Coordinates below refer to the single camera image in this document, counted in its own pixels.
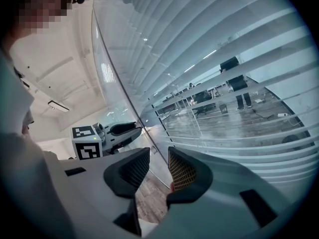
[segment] mesh pad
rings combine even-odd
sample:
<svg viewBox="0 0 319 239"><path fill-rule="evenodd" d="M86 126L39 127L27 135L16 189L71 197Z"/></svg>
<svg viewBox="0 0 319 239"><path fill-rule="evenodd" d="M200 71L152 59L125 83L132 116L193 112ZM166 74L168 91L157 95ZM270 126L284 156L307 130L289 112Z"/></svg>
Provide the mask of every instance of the mesh pad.
<svg viewBox="0 0 319 239"><path fill-rule="evenodd" d="M183 189L195 180L196 171L193 166L174 153L170 153L168 160L168 169L172 175L175 190Z"/></svg>
<svg viewBox="0 0 319 239"><path fill-rule="evenodd" d="M190 150L168 147L168 169L173 178L174 192L168 194L166 205L192 203L210 187L213 174L198 159L187 155Z"/></svg>
<svg viewBox="0 0 319 239"><path fill-rule="evenodd" d="M145 153L120 168L120 177L137 191L150 168L150 155Z"/></svg>
<svg viewBox="0 0 319 239"><path fill-rule="evenodd" d="M115 195L133 199L149 171L150 148L131 151L136 152L106 168L103 177Z"/></svg>

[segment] white robot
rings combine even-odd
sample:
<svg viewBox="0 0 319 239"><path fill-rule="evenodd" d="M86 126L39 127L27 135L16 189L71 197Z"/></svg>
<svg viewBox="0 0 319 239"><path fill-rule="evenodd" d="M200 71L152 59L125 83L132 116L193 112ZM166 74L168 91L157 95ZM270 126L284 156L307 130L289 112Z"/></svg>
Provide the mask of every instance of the white robot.
<svg viewBox="0 0 319 239"><path fill-rule="evenodd" d="M136 122L102 126L78 126L71 129L72 145L79 160L118 153L118 149L134 141L142 133Z"/></svg>
<svg viewBox="0 0 319 239"><path fill-rule="evenodd" d="M60 161L14 135L3 137L1 147L10 149L1 160L6 191L41 232L75 239L141 236L135 192L149 169L149 148ZM181 148L168 153L174 192L164 220L146 238L270 238L291 217L283 195L246 167Z"/></svg>

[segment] glass wall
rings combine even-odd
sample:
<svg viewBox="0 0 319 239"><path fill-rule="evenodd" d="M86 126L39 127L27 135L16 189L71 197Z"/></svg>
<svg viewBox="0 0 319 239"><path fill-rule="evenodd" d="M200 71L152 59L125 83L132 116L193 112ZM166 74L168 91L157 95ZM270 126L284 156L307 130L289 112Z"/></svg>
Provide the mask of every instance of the glass wall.
<svg viewBox="0 0 319 239"><path fill-rule="evenodd" d="M291 202L305 194L319 161L318 54L287 0L94 0L93 14L100 80L119 80L121 112L129 100L166 162L169 146L192 149L243 164Z"/></svg>
<svg viewBox="0 0 319 239"><path fill-rule="evenodd" d="M117 75L114 72L112 64L108 58L103 41L96 25L95 16L92 20L93 35L93 50L94 59L103 93L107 111L100 117L99 122L103 125L108 125L114 122L126 123L136 121L140 124L139 118L130 102L128 101L123 89L121 88ZM156 146L148 136L146 129L142 129L142 134L129 145L119 149L119 152L135 149L135 148L150 148L150 171L158 177L164 184L169 186L172 182L171 175L167 168L167 163L158 153Z"/></svg>

